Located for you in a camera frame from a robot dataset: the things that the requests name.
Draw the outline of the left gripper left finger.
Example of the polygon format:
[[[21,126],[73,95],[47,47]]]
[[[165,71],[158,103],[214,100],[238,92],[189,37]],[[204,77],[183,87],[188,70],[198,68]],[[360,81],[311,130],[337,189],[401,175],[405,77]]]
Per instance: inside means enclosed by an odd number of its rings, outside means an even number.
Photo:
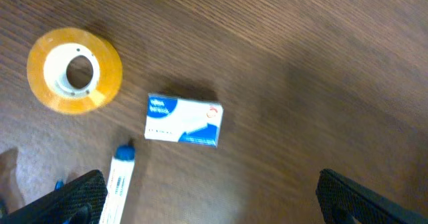
[[[100,222],[108,194],[104,176],[92,170],[1,218],[2,223]]]

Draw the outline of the white blue staples box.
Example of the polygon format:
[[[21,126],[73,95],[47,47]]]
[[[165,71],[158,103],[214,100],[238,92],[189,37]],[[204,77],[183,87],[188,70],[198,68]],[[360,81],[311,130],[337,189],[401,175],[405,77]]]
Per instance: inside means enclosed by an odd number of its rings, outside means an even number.
[[[144,137],[216,147],[222,118],[218,102],[149,94]]]

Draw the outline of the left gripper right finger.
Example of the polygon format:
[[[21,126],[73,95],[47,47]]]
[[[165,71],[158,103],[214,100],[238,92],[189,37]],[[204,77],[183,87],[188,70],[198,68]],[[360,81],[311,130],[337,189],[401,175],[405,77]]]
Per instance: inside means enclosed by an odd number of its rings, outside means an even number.
[[[316,196],[324,222],[427,224],[427,218],[335,172],[320,171]]]

